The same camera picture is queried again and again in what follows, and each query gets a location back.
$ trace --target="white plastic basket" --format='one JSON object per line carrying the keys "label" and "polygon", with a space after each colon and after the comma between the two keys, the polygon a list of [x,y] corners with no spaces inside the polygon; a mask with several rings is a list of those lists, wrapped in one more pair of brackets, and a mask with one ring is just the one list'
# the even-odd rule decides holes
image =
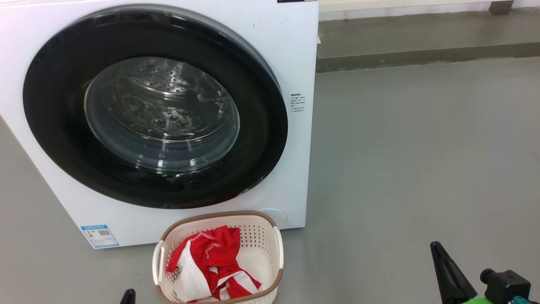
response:
{"label": "white plastic basket", "polygon": [[161,237],[154,250],[152,274],[156,291],[166,304],[184,303],[176,297],[173,284],[180,270],[165,272],[173,251],[186,237],[227,225],[240,228],[239,266],[261,283],[258,293],[216,303],[270,304],[283,275],[283,242],[275,222],[260,212],[224,212],[192,217],[175,223]]}

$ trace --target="white wall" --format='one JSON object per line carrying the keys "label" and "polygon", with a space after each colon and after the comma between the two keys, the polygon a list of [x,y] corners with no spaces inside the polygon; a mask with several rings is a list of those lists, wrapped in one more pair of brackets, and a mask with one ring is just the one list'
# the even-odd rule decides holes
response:
{"label": "white wall", "polygon": [[[320,0],[319,20],[486,11],[490,4],[491,2],[478,2],[477,0]],[[540,6],[540,0],[515,0],[512,7],[533,6]]]}

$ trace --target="white washing machine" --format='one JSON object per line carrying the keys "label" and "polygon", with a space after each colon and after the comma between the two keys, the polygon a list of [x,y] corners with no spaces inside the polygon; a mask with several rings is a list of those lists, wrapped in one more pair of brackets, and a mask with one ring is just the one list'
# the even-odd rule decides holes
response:
{"label": "white washing machine", "polygon": [[318,12],[0,0],[0,114],[94,248],[231,210],[303,227]]}

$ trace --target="clothes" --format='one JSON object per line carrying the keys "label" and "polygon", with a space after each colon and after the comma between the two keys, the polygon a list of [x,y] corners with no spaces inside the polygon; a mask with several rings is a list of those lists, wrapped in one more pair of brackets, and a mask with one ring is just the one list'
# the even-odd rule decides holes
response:
{"label": "clothes", "polygon": [[186,238],[172,253],[167,272],[181,269],[174,282],[179,299],[218,300],[254,294],[261,283],[238,266],[240,229],[222,226]]}

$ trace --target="brown basket rim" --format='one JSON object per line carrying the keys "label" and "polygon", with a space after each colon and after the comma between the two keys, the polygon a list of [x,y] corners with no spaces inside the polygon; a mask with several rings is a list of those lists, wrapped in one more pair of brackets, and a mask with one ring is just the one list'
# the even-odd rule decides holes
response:
{"label": "brown basket rim", "polygon": [[[185,220],[178,221],[178,222],[174,223],[173,225],[171,225],[163,233],[163,236],[161,237],[161,240],[165,241],[165,239],[168,237],[169,233],[171,233],[172,230],[174,230],[175,228],[179,227],[180,225],[183,225],[183,224],[186,224],[186,223],[191,223],[191,222],[196,222],[196,221],[201,221],[201,220],[207,220],[207,219],[214,219],[216,217],[239,216],[239,215],[255,215],[255,216],[259,216],[259,217],[262,217],[265,220],[267,220],[272,225],[272,227],[276,227],[276,224],[275,224],[274,220],[272,220],[271,217],[269,217],[268,215],[266,215],[266,214],[264,214],[262,212],[258,212],[258,211],[219,212],[219,213],[211,213],[211,214],[205,214],[205,215],[200,215],[200,216],[194,216],[194,217],[190,217],[190,218],[185,219]],[[217,302],[212,302],[212,303],[233,304],[233,303],[239,303],[239,302],[244,302],[244,301],[249,301],[249,300],[254,300],[254,299],[257,299],[257,298],[261,298],[261,297],[271,293],[274,289],[276,289],[278,287],[282,276],[283,276],[283,269],[279,269],[278,277],[275,278],[274,283],[270,287],[268,287],[267,289],[263,290],[262,292],[252,294],[252,295],[246,295],[246,296],[243,296],[241,298],[229,299],[229,300],[225,300],[225,301],[217,301]],[[173,302],[173,301],[167,299],[167,297],[165,296],[165,294],[161,290],[161,286],[159,286],[159,285],[156,285],[156,292],[158,293],[158,296],[161,298],[161,300],[166,304],[185,304],[185,302],[182,302],[182,301]]]}

